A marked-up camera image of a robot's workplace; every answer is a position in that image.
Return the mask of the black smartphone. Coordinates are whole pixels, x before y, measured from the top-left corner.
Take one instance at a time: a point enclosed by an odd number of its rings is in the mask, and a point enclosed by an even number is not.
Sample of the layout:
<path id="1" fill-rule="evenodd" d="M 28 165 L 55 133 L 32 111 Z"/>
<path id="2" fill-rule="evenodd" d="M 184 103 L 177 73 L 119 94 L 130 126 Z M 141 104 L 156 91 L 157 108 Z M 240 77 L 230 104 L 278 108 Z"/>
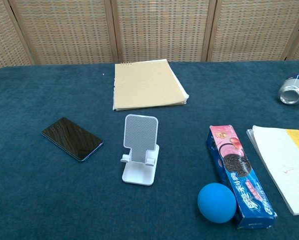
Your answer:
<path id="1" fill-rule="evenodd" d="M 62 117 L 44 130 L 42 135 L 79 162 L 86 161 L 104 141 L 66 117 Z"/>

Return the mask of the white phone stand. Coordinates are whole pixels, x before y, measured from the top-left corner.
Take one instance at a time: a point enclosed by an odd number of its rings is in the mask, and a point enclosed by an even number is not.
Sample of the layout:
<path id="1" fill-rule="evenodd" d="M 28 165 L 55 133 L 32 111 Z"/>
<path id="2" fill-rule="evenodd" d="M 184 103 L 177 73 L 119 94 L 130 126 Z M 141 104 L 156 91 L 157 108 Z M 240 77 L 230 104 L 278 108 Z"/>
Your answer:
<path id="1" fill-rule="evenodd" d="M 160 146 L 157 144 L 159 121 L 154 116 L 128 114 L 124 123 L 122 180 L 129 184 L 151 186 L 154 183 Z"/>

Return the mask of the tan spiral notepad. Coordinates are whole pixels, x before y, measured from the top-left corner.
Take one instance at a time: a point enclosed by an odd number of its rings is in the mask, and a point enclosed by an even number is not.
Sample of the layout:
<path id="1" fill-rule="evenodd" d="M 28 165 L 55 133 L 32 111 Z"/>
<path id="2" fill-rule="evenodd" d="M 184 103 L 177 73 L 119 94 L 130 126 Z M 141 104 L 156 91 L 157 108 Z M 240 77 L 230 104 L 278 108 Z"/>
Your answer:
<path id="1" fill-rule="evenodd" d="M 166 59 L 114 65 L 116 111 L 184 105 L 189 95 Z"/>

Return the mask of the woven folding screen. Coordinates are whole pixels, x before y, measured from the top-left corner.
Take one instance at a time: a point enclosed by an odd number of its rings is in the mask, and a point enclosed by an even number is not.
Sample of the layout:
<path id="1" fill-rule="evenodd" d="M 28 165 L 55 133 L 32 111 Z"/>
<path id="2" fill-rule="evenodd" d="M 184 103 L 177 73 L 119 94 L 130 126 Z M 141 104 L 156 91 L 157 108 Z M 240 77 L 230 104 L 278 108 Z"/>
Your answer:
<path id="1" fill-rule="evenodd" d="M 299 0 L 0 0 L 0 68 L 299 60 Z"/>

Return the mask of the blue Oreo cookie box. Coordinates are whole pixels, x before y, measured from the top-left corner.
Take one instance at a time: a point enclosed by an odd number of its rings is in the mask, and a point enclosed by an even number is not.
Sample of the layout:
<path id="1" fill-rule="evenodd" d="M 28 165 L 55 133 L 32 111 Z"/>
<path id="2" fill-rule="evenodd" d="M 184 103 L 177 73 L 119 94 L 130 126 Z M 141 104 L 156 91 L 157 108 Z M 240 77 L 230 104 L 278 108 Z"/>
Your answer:
<path id="1" fill-rule="evenodd" d="M 277 214 L 248 160 L 232 125 L 211 125 L 206 140 L 221 183 L 236 198 L 238 229 L 269 229 Z"/>

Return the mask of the blue ball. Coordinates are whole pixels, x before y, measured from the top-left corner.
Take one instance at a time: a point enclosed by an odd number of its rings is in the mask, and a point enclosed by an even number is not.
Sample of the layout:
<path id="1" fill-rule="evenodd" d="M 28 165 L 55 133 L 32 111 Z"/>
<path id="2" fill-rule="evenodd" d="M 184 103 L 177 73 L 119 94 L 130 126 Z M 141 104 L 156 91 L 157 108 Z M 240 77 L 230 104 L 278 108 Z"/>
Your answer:
<path id="1" fill-rule="evenodd" d="M 205 185 L 198 193 L 197 205 L 201 214 L 216 224 L 230 221 L 237 210 L 237 201 L 233 192 L 220 183 Z"/>

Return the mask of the dark teal tablecloth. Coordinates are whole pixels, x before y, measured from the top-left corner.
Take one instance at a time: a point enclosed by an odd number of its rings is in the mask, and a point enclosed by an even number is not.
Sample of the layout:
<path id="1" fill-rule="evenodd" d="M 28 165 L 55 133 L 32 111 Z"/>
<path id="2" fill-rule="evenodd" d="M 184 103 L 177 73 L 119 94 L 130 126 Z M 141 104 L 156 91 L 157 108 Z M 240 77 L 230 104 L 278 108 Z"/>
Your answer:
<path id="1" fill-rule="evenodd" d="M 251 144 L 252 126 L 299 129 L 299 104 L 278 100 L 299 61 L 172 62 L 185 105 L 133 109 L 158 119 L 151 186 L 122 181 L 128 111 L 113 111 L 113 64 L 0 68 L 0 240 L 299 240 L 299 216 Z M 77 161 L 42 130 L 65 117 L 103 140 Z M 232 125 L 277 218 L 269 229 L 214 224 L 200 189 L 219 175 L 209 127 Z"/>

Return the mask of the white and yellow book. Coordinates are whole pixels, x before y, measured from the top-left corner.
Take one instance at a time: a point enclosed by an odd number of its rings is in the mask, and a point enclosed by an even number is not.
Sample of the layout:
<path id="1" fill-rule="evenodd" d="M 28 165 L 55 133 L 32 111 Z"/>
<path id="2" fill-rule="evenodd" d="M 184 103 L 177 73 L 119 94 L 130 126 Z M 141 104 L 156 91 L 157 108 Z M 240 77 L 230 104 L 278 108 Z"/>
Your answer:
<path id="1" fill-rule="evenodd" d="M 299 129 L 254 125 L 246 134 L 289 211 L 299 215 Z"/>

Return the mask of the silver and blue can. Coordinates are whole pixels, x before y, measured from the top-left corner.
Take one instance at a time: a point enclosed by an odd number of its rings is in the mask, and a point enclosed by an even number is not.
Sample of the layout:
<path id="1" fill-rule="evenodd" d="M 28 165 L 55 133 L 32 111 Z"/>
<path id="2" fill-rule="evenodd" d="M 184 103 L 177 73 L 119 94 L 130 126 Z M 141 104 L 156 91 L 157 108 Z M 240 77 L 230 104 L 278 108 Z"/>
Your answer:
<path id="1" fill-rule="evenodd" d="M 299 73 L 292 74 L 285 79 L 277 97 L 287 105 L 299 104 Z"/>

